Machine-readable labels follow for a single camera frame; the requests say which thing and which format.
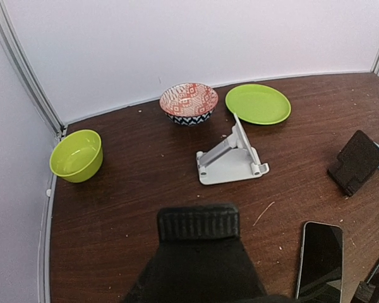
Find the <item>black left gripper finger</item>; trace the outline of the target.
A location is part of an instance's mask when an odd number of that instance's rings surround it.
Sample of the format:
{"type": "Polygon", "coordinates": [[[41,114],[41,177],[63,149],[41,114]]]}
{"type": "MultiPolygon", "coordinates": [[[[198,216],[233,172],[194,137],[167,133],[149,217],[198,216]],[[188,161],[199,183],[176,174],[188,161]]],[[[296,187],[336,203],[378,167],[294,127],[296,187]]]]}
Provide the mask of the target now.
{"type": "Polygon", "coordinates": [[[159,246],[123,302],[244,302],[266,296],[232,203],[163,208],[159,246]]]}

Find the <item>black triangular phone stand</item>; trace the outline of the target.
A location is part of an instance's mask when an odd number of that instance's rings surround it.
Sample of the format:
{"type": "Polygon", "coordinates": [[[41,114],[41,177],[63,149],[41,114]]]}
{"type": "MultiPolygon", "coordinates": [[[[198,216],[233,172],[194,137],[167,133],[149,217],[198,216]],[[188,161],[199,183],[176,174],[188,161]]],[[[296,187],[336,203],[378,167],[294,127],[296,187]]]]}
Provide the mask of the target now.
{"type": "Polygon", "coordinates": [[[337,155],[327,174],[343,193],[353,196],[379,166],[379,147],[362,130],[357,130],[337,155]]]}

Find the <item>white desk phone stand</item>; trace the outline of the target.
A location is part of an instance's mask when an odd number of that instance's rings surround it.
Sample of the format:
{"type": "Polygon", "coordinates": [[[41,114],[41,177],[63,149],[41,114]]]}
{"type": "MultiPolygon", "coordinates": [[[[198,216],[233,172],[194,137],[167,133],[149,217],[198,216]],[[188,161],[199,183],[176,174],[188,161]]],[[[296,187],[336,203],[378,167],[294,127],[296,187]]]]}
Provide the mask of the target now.
{"type": "Polygon", "coordinates": [[[257,150],[248,140],[245,130],[234,114],[232,133],[208,152],[196,153],[199,181],[203,185],[223,184],[260,178],[270,171],[262,163],[257,150]]]}

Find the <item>pink patterned bowl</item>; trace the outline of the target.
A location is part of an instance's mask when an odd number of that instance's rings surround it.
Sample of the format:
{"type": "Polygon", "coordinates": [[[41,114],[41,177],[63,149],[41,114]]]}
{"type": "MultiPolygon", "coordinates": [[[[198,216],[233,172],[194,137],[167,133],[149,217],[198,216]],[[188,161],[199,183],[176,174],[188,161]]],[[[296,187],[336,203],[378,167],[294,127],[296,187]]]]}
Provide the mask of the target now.
{"type": "Polygon", "coordinates": [[[183,83],[167,89],[159,100],[165,115],[181,126],[207,121],[219,102],[217,92],[201,83],[183,83]]]}

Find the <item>lime green bowl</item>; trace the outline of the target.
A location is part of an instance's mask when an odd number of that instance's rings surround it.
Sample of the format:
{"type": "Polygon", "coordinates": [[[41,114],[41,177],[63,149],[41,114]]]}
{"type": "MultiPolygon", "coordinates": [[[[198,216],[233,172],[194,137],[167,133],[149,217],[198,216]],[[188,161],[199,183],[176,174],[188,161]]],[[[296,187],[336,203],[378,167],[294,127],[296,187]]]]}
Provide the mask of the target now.
{"type": "Polygon", "coordinates": [[[102,138],[91,129],[67,135],[53,150],[49,166],[52,173],[65,181],[81,183],[100,169],[104,159],[102,138]]]}

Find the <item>lime green plate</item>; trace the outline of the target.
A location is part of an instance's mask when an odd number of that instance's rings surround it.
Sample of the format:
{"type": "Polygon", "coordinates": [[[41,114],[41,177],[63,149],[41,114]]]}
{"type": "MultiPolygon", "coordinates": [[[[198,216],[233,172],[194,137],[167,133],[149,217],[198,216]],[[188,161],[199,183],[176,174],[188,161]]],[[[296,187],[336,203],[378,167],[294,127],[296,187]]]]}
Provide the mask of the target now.
{"type": "Polygon", "coordinates": [[[246,84],[231,89],[226,97],[227,109],[239,119],[252,124],[273,125],[291,114],[291,103],[280,91],[265,85],[246,84]]]}

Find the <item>left aluminium frame post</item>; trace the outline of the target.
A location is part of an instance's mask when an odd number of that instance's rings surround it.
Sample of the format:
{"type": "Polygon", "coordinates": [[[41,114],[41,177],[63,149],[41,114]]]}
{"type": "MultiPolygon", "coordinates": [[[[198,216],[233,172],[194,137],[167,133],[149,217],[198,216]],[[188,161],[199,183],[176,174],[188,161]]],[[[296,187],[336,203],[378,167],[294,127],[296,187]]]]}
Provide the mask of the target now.
{"type": "Polygon", "coordinates": [[[60,138],[66,126],[50,103],[15,32],[3,1],[0,1],[0,43],[27,95],[42,120],[60,138]]]}

